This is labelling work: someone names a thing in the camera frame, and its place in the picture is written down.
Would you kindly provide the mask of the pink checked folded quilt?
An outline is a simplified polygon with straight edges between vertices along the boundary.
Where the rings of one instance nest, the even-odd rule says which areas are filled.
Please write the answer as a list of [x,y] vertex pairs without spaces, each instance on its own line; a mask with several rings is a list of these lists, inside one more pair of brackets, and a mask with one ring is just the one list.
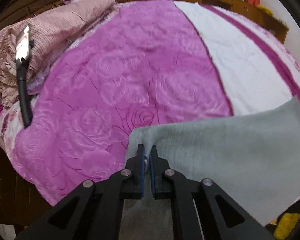
[[34,89],[44,82],[50,67],[76,39],[91,29],[115,0],[81,0],[50,9],[0,31],[0,104],[11,107],[18,100],[15,47],[18,34],[28,25],[34,41],[27,84]]

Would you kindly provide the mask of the yellow cloth on floor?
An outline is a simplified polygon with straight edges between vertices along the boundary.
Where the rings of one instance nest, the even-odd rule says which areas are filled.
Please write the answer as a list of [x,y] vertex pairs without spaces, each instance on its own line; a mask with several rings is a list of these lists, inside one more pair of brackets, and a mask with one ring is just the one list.
[[278,240],[285,240],[296,226],[300,219],[300,213],[284,213],[277,222],[274,237]]

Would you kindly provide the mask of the purple floral bedspread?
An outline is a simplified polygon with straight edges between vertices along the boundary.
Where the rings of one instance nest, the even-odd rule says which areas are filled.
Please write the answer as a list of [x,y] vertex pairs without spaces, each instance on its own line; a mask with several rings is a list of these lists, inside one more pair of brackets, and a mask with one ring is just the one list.
[[136,128],[263,112],[294,96],[300,64],[246,17],[198,3],[115,4],[46,72],[30,127],[16,103],[0,113],[0,137],[53,205],[121,170]]

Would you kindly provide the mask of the yellow object on cabinet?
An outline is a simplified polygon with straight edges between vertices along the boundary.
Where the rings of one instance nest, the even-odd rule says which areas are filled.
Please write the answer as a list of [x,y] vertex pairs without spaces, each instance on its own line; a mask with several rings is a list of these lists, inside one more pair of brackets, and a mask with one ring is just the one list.
[[273,16],[273,11],[271,9],[269,9],[268,7],[262,5],[262,4],[259,4],[257,6],[257,8],[259,10],[261,10],[262,12],[264,12],[265,14],[269,15],[269,16]]

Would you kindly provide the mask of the smartphone on holder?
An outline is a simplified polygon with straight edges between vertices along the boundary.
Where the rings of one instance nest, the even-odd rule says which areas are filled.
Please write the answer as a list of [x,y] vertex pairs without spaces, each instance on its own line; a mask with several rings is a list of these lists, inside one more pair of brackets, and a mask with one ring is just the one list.
[[30,26],[27,25],[17,36],[15,44],[15,60],[28,60],[30,57]]

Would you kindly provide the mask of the grey pants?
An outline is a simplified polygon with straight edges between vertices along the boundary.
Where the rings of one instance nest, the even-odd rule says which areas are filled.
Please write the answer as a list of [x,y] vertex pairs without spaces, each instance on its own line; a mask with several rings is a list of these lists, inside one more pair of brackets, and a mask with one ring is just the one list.
[[136,128],[126,158],[139,145],[186,178],[212,179],[260,224],[300,195],[300,103],[262,113]]

